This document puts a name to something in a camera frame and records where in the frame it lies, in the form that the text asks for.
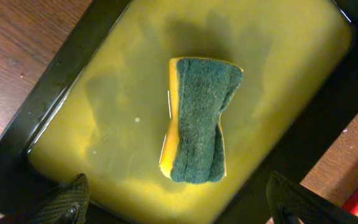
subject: black object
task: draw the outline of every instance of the black object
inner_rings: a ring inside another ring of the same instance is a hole
[[[12,213],[58,185],[32,172],[26,152],[128,3],[129,0],[95,0],[90,5],[0,137],[1,213]],[[349,55],[220,214],[217,223],[264,223],[270,217],[265,187],[271,171],[300,182],[357,114],[358,0],[340,0],[337,5],[355,30]],[[87,222],[125,223],[93,205],[86,215]]]
[[[0,223],[84,223],[89,200],[86,177],[80,174],[69,184],[61,184],[37,201],[0,218]]]
[[[358,224],[358,217],[329,203],[277,172],[266,189],[274,224]]]

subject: baking pan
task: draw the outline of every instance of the baking pan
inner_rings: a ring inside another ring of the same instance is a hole
[[[74,84],[129,1],[94,1],[0,137],[0,212],[10,213],[57,183],[37,174],[27,150]],[[358,1],[335,2],[351,21],[354,43],[308,106],[247,179],[216,223],[264,223],[265,187],[276,170],[300,182],[358,112]],[[126,221],[90,205],[87,222]]]

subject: black tray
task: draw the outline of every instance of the black tray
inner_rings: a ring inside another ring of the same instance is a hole
[[[96,0],[90,5],[1,135],[1,213],[12,212],[57,185],[31,170],[27,150],[129,2]],[[270,212],[265,188],[271,171],[300,182],[357,114],[358,0],[340,0],[336,4],[354,26],[350,53],[220,214],[217,223],[266,222]],[[87,222],[126,223],[94,205],[89,206]]]

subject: wooden table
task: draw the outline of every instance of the wooden table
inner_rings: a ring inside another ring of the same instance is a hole
[[[0,0],[0,135],[91,0]],[[358,186],[358,115],[302,184],[342,205]]]

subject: water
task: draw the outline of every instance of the water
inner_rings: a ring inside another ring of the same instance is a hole
[[[140,1],[107,36],[29,155],[42,174],[84,172],[94,202],[142,223],[210,223],[351,44],[326,0]],[[222,116],[227,176],[177,184],[158,168],[169,122],[168,60],[244,68]]]

